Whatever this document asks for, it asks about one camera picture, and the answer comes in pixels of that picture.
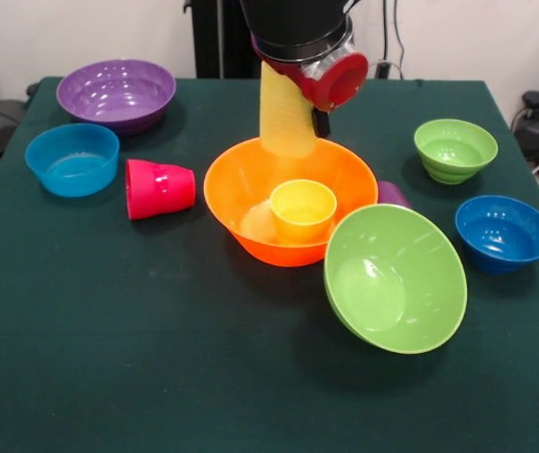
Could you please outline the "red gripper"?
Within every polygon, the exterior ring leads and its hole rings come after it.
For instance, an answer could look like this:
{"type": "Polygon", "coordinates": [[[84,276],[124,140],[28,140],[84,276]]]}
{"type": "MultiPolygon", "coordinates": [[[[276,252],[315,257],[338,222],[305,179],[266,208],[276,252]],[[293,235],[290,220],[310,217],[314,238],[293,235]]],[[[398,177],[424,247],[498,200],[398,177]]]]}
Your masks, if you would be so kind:
{"type": "Polygon", "coordinates": [[[331,134],[328,112],[357,94],[369,70],[367,57],[356,49],[353,36],[345,36],[322,56],[301,61],[270,59],[255,41],[253,48],[275,72],[290,79],[313,105],[313,130],[321,139],[331,134]]]}

